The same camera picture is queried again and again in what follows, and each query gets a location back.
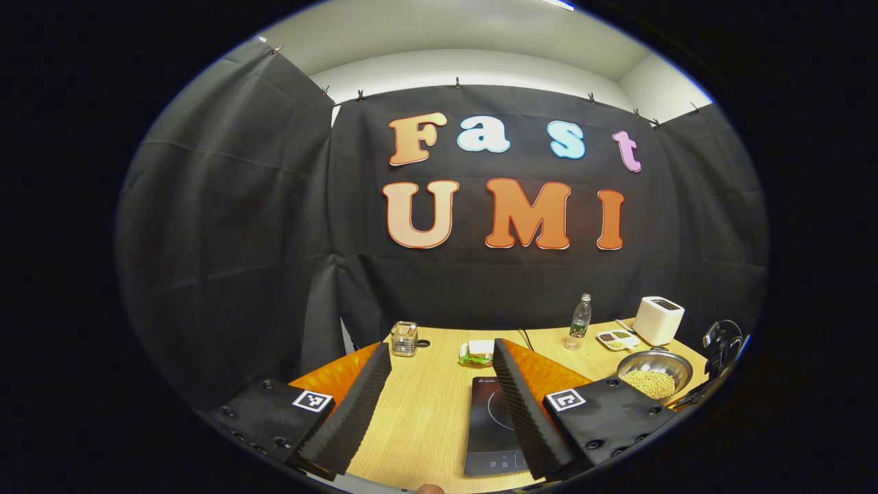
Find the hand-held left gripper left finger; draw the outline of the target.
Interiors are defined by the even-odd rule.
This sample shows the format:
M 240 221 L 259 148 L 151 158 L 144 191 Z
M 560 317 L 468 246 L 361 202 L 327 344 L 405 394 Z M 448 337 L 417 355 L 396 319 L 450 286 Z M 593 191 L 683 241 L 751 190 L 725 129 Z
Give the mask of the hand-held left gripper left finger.
M 288 384 L 264 379 L 200 418 L 274 464 L 332 481 L 363 443 L 391 371 L 379 342 Z

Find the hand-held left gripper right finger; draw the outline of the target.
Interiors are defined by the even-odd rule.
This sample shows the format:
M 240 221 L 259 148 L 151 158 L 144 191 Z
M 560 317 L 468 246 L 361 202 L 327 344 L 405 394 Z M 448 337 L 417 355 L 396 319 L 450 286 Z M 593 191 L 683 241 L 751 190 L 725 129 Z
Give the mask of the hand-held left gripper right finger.
M 609 462 L 674 416 L 616 375 L 593 381 L 509 340 L 493 346 L 493 368 L 536 480 L 565 480 Z

